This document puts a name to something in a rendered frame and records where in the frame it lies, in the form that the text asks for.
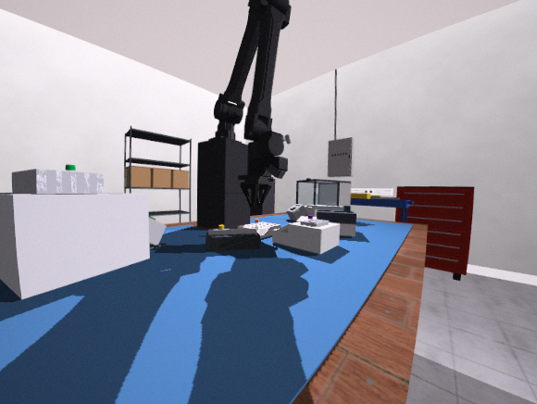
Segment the white tube rack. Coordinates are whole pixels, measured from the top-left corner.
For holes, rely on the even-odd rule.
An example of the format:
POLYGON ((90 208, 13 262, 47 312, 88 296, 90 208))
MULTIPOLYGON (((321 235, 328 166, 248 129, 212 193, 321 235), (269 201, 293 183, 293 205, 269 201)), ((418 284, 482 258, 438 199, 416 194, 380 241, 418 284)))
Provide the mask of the white tube rack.
POLYGON ((256 228, 256 232, 260 235, 260 238, 268 237, 272 235, 272 230, 280 229, 280 224, 259 222, 258 227, 255 223, 238 226, 238 229, 256 228))

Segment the blue bench mat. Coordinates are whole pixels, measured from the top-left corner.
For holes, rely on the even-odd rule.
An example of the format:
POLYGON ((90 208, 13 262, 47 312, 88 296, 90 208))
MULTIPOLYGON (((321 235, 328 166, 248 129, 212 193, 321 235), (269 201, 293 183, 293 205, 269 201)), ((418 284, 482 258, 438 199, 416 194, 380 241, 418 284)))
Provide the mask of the blue bench mat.
POLYGON ((33 297, 0 279, 0 404, 292 404, 412 226, 322 254, 167 227, 150 259, 33 297))

